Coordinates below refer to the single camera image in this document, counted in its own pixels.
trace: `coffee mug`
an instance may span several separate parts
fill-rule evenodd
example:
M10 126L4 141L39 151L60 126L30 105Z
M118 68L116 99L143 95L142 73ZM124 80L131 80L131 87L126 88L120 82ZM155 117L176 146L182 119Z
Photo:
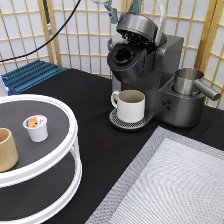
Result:
M137 90L115 91L111 95L112 105L117 108L117 117L126 123L135 123L144 117L145 95Z

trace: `power cord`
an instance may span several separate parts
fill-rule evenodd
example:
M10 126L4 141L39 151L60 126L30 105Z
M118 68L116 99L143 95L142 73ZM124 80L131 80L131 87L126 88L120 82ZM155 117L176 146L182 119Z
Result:
M78 8L79 6L79 3L81 2L81 0L79 0L75 6L75 8L73 9L71 15L68 17L68 19L65 21L65 23L62 25L62 27L57 31L57 33L49 40L47 41L45 44L41 45L40 47L38 47L36 50L34 51L31 51L30 53L28 54L24 54L24 55L21 55L21 56L17 56L17 57L14 57L14 58L8 58L8 59L4 59L0 62L5 62L5 61L10 61L10 60L15 60L15 59L18 59L18 58L23 58L23 57L26 57L26 56L29 56L37 51L39 51L41 48L45 47L47 44L49 44L52 40L54 40L54 38L61 32L61 30L66 26L66 24L68 23L68 21L72 18L73 14L75 13L76 9Z

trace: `black table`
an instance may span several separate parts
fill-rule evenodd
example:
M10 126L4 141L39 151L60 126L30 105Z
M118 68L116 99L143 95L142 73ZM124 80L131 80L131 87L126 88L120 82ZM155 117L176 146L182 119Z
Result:
M51 96L66 103L78 121L83 176L70 203L46 224L82 224L91 216L158 126L215 148L224 149L224 111L204 107L200 123L177 129L152 121L125 133L109 122L111 80L70 69L24 93Z

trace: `coffee machine lid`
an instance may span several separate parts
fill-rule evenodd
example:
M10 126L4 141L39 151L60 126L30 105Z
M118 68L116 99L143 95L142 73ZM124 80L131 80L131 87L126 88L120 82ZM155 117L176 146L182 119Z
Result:
M117 32L124 39L143 44L148 44L149 42L155 43L157 31L158 27L151 19L134 12L122 13L117 25ZM166 41L166 35L162 33L159 45Z

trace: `gray mat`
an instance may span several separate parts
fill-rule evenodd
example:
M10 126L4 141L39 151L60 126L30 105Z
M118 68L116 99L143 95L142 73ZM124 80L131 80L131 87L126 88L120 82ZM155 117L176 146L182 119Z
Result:
M165 138L179 142L185 146L194 148L216 158L224 159L224 153L218 149L158 127L95 212L87 220L87 224L109 223L113 213L116 211L125 195L128 193L142 170L148 164L149 160L152 158L155 151Z
M23 121L33 115L47 117L48 138L43 142L32 142ZM17 164L11 169L29 165L51 153L64 140L69 130L67 115L60 108L39 101L15 101L0 104L0 128L12 131L19 154Z
M165 139L110 224L224 221L224 161Z

